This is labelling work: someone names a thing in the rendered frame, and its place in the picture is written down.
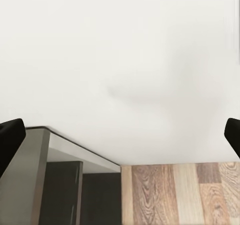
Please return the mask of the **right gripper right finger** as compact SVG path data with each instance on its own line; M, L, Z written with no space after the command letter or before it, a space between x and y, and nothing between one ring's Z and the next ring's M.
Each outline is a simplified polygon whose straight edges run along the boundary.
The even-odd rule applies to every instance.
M240 120L229 118L227 120L224 136L240 158Z

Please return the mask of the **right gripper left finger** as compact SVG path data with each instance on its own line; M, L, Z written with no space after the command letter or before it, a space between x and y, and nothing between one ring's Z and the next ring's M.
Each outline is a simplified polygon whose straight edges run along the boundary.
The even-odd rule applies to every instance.
M25 139L26 130L21 118L0 123L0 177Z

